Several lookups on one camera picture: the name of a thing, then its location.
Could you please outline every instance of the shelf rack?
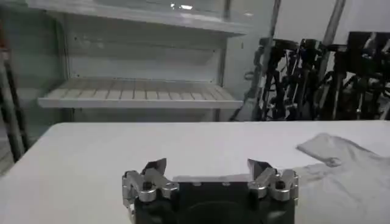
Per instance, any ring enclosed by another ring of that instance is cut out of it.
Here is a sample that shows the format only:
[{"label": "shelf rack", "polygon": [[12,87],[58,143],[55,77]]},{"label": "shelf rack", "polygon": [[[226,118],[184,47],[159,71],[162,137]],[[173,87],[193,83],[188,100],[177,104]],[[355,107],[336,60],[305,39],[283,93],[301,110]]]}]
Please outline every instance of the shelf rack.
[{"label": "shelf rack", "polygon": [[238,108],[218,85],[151,80],[70,79],[38,103],[44,108]]},{"label": "shelf rack", "polygon": [[253,30],[249,24],[235,23],[217,16],[194,14],[190,10],[188,12],[169,8],[155,10],[147,7],[132,9],[128,5],[114,5],[116,1],[111,2],[113,5],[92,0],[27,0],[26,2],[34,9],[211,30],[228,37],[246,35]]}]

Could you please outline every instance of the black equipment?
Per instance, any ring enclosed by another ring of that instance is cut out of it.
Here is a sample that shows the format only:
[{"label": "black equipment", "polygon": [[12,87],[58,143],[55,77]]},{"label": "black equipment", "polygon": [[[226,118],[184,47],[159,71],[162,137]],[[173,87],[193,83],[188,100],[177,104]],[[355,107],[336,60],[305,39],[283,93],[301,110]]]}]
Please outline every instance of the black equipment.
[{"label": "black equipment", "polygon": [[166,160],[122,177],[124,205],[135,224],[294,223],[298,177],[249,160],[250,182],[173,182],[163,176]]},{"label": "black equipment", "polygon": [[314,106],[314,93],[319,82],[318,72],[321,67],[322,57],[325,54],[325,46],[318,40],[303,39],[300,44],[298,60],[293,72],[298,82],[292,86],[289,97],[297,105],[296,119],[313,120],[316,116]]},{"label": "black equipment", "polygon": [[333,70],[327,72],[322,81],[318,84],[318,89],[321,91],[318,107],[318,119],[320,120],[335,120],[338,119],[338,110],[340,101],[342,101],[343,93],[342,86],[344,79],[347,78],[347,46],[340,44],[332,44],[327,47],[329,52],[334,52],[335,60]]},{"label": "black equipment", "polygon": [[[271,110],[273,120],[285,120],[286,111],[290,109],[290,114],[294,112],[291,107],[291,102],[285,100],[286,90],[291,83],[294,83],[293,69],[297,59],[298,44],[289,40],[275,39],[271,49],[271,56],[268,62],[268,70],[266,73],[266,83],[264,86],[264,93],[262,98],[262,109],[259,114],[258,120],[265,121],[268,118],[268,113]],[[278,71],[278,65],[282,58],[286,58],[286,66]],[[280,77],[280,73],[286,69],[286,76]],[[276,92],[269,101],[270,92]]]}]

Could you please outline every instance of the tripod leg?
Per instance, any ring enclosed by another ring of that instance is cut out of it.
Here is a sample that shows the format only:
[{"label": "tripod leg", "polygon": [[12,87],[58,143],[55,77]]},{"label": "tripod leg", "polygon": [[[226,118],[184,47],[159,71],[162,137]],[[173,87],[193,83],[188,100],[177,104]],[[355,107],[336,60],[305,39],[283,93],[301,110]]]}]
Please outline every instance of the tripod leg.
[{"label": "tripod leg", "polygon": [[266,85],[264,87],[264,94],[263,94],[263,108],[261,109],[261,117],[260,117],[262,121],[265,121],[267,119],[267,112],[268,112],[267,107],[268,107],[269,90],[271,89],[271,82],[272,82],[272,74],[267,73]]},{"label": "tripod leg", "polygon": [[305,97],[306,88],[307,88],[307,81],[309,78],[309,70],[304,69],[303,70],[303,85],[301,86],[299,90],[299,97],[297,100],[297,119],[299,119],[302,116],[302,106],[303,106],[303,98]]},{"label": "tripod leg", "polygon": [[331,114],[332,120],[336,119],[337,109],[338,109],[338,105],[339,105],[339,94],[340,94],[340,89],[341,89],[341,83],[343,80],[342,74],[336,74],[336,75],[337,75],[337,79],[336,79],[336,92],[335,92],[335,100],[334,100],[335,104],[333,106],[333,111]]}]

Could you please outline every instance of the white wall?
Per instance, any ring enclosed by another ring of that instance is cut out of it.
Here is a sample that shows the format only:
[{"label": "white wall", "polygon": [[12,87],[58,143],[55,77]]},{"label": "white wall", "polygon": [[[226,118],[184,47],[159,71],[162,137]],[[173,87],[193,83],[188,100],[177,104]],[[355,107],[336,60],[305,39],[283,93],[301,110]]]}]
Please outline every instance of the white wall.
[{"label": "white wall", "polygon": [[275,37],[322,40],[334,5],[335,0],[282,0]]},{"label": "white wall", "polygon": [[350,31],[390,32],[389,0],[347,0],[350,7],[344,11],[336,41],[345,42]]}]

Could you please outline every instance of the metal pole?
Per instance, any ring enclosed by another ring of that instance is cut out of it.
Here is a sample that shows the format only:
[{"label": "metal pole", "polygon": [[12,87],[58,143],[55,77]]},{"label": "metal pole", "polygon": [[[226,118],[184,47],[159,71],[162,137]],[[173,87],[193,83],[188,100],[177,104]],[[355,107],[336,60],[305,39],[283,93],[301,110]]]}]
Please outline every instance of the metal pole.
[{"label": "metal pole", "polygon": [[[232,6],[232,0],[225,0],[224,13],[222,15],[225,21],[230,21],[230,8]],[[226,66],[226,52],[227,52],[227,40],[222,41],[221,53],[219,54],[219,66],[218,66],[218,78],[217,85],[224,86],[225,66]],[[219,121],[221,110],[214,110],[214,121]]]},{"label": "metal pole", "polygon": [[272,49],[272,43],[274,42],[274,35],[275,35],[275,29],[276,29],[276,23],[278,20],[279,15],[279,9],[280,4],[282,3],[282,0],[275,0],[274,9],[272,11],[272,18],[271,18],[271,27],[269,29],[269,35],[268,35],[268,44],[264,49],[264,58],[263,58],[263,67],[261,69],[261,79],[256,89],[256,95],[255,95],[255,105],[252,111],[252,121],[256,119],[258,116],[258,111],[260,108],[260,101],[264,94],[264,84],[265,79],[267,76],[267,70],[268,70],[268,61],[269,57],[271,55],[271,49]]},{"label": "metal pole", "polygon": [[[327,31],[325,33],[324,39],[322,40],[322,44],[326,46],[333,44],[333,41],[335,40],[337,28],[339,27],[341,15],[342,12],[344,11],[345,6],[346,6],[346,0],[336,0],[336,4],[333,9],[333,13],[331,14]],[[324,78],[325,73],[327,71],[329,55],[330,53],[327,52],[322,59],[321,67],[319,70],[320,79]]]}]

